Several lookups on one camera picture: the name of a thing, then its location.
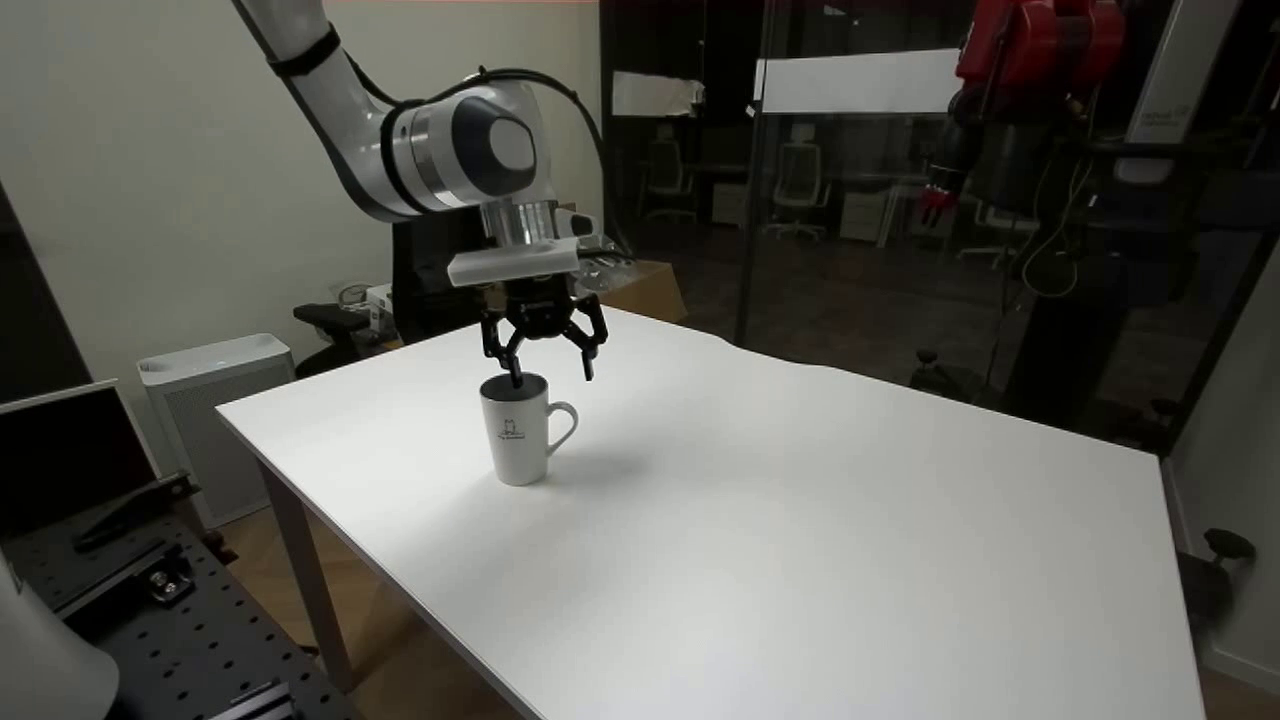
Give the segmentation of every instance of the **white mug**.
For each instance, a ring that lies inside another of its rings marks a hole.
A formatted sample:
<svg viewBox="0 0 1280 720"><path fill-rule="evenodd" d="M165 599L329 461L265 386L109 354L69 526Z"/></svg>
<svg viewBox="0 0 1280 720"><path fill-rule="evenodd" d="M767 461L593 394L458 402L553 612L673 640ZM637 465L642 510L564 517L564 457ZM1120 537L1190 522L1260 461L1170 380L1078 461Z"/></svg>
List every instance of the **white mug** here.
<svg viewBox="0 0 1280 720"><path fill-rule="evenodd" d="M503 486L540 486L550 457L576 434L573 404L550 404L544 376L491 376L482 386L491 467ZM550 422L564 411L569 434L550 443Z"/></svg>

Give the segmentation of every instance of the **white table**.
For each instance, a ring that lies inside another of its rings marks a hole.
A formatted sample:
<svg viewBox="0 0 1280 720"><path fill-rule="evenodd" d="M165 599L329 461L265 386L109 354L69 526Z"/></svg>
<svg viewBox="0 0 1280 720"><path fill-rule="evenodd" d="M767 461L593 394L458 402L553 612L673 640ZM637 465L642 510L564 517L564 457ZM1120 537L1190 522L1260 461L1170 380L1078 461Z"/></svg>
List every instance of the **white table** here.
<svg viewBox="0 0 1280 720"><path fill-rule="evenodd" d="M472 330L227 404L293 561L290 491L553 720L1205 718L1153 457L607 320L595 386L523 354L584 415L544 490L490 477Z"/></svg>

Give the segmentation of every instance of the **computer screen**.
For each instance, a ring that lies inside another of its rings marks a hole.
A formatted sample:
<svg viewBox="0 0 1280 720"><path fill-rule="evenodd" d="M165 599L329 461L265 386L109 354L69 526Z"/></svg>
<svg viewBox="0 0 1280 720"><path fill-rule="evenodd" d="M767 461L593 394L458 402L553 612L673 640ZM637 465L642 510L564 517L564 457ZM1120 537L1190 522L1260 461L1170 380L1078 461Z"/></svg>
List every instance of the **computer screen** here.
<svg viewBox="0 0 1280 720"><path fill-rule="evenodd" d="M0 404L0 539L151 486L115 386Z"/></svg>

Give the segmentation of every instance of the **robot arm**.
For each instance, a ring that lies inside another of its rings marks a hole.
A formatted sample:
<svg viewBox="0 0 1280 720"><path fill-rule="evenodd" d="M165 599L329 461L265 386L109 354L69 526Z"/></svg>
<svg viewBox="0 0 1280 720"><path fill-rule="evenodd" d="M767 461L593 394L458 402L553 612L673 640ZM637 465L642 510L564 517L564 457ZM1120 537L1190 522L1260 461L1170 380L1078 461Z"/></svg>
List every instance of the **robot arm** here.
<svg viewBox="0 0 1280 720"><path fill-rule="evenodd" d="M319 0L235 0L235 9L370 216L550 202L540 113L523 84L395 106L370 90Z"/></svg>
<svg viewBox="0 0 1280 720"><path fill-rule="evenodd" d="M347 198L378 221L482 209L496 249L462 254L451 288L490 288L486 357L521 376L521 342L564 337L593 376L606 312L593 288L617 256L562 238L540 107L521 82L468 82L436 101L394 101L341 48L319 0L235 0L244 23L313 119Z"/></svg>

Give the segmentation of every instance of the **white wall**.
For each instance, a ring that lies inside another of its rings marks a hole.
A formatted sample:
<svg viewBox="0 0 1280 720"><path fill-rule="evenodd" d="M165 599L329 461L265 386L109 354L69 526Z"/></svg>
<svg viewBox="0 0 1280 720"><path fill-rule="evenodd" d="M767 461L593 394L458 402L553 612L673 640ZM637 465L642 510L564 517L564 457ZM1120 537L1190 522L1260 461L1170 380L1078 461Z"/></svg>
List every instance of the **white wall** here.
<svg viewBox="0 0 1280 720"><path fill-rule="evenodd" d="M1214 661L1280 693L1280 254L1205 390L1182 449L1170 461L1196 537L1237 530L1260 547L1237 618Z"/></svg>
<svg viewBox="0 0 1280 720"><path fill-rule="evenodd" d="M532 63L595 107L595 0L329 12L395 98ZM544 107L562 198L599 209L580 119L556 98ZM234 0L6 0L0 185L87 370L130 380L131 402L131 363L151 354L259 330L319 349L293 304L387 281L394 265L394 234L347 205Z"/></svg>

